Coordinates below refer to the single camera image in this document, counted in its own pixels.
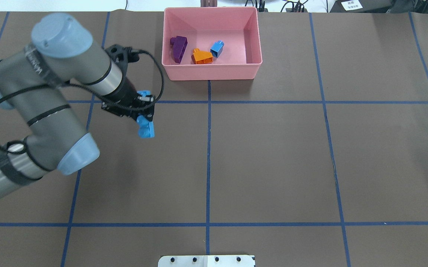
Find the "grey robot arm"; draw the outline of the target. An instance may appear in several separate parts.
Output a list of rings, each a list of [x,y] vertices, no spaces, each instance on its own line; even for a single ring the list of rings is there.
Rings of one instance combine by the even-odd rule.
[[[14,109],[31,134],[0,144],[0,199],[40,180],[51,171],[73,174],[94,162],[100,150],[62,94],[80,88],[102,101],[102,110],[136,121],[141,138],[153,138],[150,91],[134,88],[126,71],[145,50],[114,44],[103,49],[67,13],[43,17],[31,42],[0,60],[0,107]]]

